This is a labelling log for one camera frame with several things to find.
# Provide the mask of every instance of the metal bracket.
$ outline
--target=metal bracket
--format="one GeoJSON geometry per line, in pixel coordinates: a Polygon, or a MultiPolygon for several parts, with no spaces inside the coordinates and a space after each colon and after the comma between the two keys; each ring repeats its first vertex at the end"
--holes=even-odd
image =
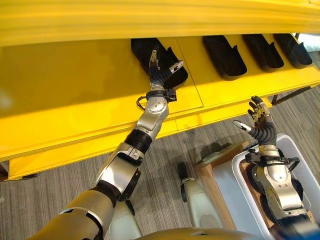
{"type": "Polygon", "coordinates": [[[8,180],[8,176],[7,170],[0,164],[0,182],[8,180]]]}
{"type": "Polygon", "coordinates": [[[278,98],[278,94],[275,94],[275,95],[273,96],[273,99],[272,99],[271,104],[272,104],[272,106],[278,105],[278,104],[280,104],[280,103],[283,103],[284,101],[287,101],[287,100],[290,99],[290,98],[293,98],[293,97],[295,97],[295,96],[297,96],[297,95],[299,95],[299,94],[304,93],[305,91],[307,91],[307,90],[309,90],[309,89],[311,89],[310,86],[306,86],[306,87],[300,88],[300,89],[298,89],[298,90],[295,90],[295,91],[289,93],[288,95],[286,95],[286,96],[284,96],[284,97],[282,97],[282,98],[280,98],[280,99],[277,99],[277,98],[278,98]]]}

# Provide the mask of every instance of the gray carpet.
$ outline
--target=gray carpet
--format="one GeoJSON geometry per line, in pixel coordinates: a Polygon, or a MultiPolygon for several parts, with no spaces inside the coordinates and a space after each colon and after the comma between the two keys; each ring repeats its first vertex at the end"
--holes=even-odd
{"type": "MultiPolygon", "coordinates": [[[[316,87],[270,110],[278,133],[292,137],[318,180],[319,103],[320,88],[316,87]]],[[[251,123],[249,116],[238,119],[251,123]]],[[[156,140],[141,165],[142,175],[131,197],[142,233],[191,226],[180,196],[179,162],[187,163],[196,177],[195,163],[227,143],[245,140],[253,141],[231,119],[156,140]]],[[[1,182],[0,239],[32,236],[74,197],[92,187],[107,156],[48,170],[34,179],[1,182]]]]}

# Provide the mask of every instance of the black plastic holder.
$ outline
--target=black plastic holder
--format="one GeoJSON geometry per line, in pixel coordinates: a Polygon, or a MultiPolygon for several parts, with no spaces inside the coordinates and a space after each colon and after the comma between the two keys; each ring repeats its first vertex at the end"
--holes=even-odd
{"type": "MultiPolygon", "coordinates": [[[[157,51],[160,68],[169,68],[176,62],[178,58],[172,51],[171,47],[165,49],[157,38],[132,38],[131,51],[138,58],[143,70],[149,74],[149,60],[153,50],[157,51]]],[[[165,89],[176,89],[186,82],[188,73],[184,67],[181,67],[164,83],[165,89]]]]}
{"type": "Polygon", "coordinates": [[[263,71],[272,73],[284,66],[284,61],[274,42],[269,44],[262,34],[244,34],[242,36],[263,71]]]}
{"type": "Polygon", "coordinates": [[[220,76],[228,81],[236,80],[247,72],[237,46],[230,46],[223,35],[203,36],[203,44],[220,76]]]}
{"type": "Polygon", "coordinates": [[[304,43],[299,44],[290,33],[275,33],[274,38],[296,69],[303,69],[312,64],[304,43]]]}

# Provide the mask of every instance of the yellow plastic part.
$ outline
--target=yellow plastic part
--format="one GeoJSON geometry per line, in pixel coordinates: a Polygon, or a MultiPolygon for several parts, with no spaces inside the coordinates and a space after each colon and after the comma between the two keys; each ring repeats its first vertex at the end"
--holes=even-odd
{"type": "Polygon", "coordinates": [[[0,46],[243,33],[318,33],[318,0],[1,0],[0,46]]]}
{"type": "MultiPolygon", "coordinates": [[[[263,101],[269,108],[272,106],[267,98],[263,98],[263,101]]],[[[163,123],[157,138],[246,114],[248,106],[248,102],[244,102],[223,108],[207,109],[175,120],[167,120],[163,123]]],[[[22,176],[112,152],[119,143],[124,141],[129,132],[130,130],[122,131],[109,136],[15,158],[10,161],[8,179],[18,179],[22,176]]]]}
{"type": "MultiPolygon", "coordinates": [[[[160,41],[183,60],[175,38],[160,41]]],[[[129,39],[5,47],[0,60],[0,162],[131,129],[150,89],[129,39]]],[[[178,99],[176,115],[202,107],[191,77],[178,99]]]]}

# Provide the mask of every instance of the robot hand grasping object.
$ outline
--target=robot hand grasping object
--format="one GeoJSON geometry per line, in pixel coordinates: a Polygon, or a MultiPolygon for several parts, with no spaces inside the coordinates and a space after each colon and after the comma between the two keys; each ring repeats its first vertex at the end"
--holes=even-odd
{"type": "Polygon", "coordinates": [[[31,240],[104,239],[117,202],[128,199],[138,183],[139,165],[169,114],[168,102],[177,100],[175,92],[164,89],[164,83],[183,64],[180,61],[168,69],[159,69],[157,51],[152,51],[149,61],[151,91],[144,97],[147,98],[146,108],[137,124],[108,157],[95,186],[77,196],[31,240]]]}

